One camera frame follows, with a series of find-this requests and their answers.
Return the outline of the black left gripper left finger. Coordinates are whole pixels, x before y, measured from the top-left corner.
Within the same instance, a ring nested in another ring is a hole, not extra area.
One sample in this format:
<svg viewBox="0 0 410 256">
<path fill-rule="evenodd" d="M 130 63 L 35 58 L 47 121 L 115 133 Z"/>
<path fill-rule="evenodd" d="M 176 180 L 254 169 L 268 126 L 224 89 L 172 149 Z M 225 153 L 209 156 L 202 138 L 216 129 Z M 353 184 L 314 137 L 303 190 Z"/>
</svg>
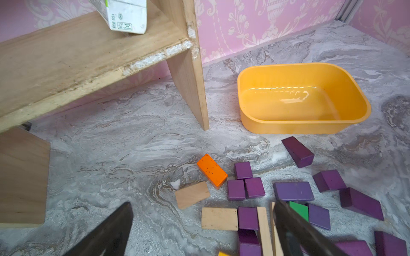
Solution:
<svg viewBox="0 0 410 256">
<path fill-rule="evenodd" d="M 133 221 L 130 202 L 123 203 L 65 253 L 66 256 L 123 256 Z"/>
</svg>

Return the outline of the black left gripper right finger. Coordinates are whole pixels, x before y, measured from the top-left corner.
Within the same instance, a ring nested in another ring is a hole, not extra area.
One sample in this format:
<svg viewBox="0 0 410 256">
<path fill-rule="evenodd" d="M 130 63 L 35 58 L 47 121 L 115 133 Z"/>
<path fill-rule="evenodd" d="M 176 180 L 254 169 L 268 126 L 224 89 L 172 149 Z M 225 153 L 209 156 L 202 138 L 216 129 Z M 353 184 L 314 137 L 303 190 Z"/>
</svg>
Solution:
<svg viewBox="0 0 410 256">
<path fill-rule="evenodd" d="M 313 228 L 284 201 L 273 207 L 273 218 L 285 256 L 345 256 L 346 253 Z"/>
</svg>

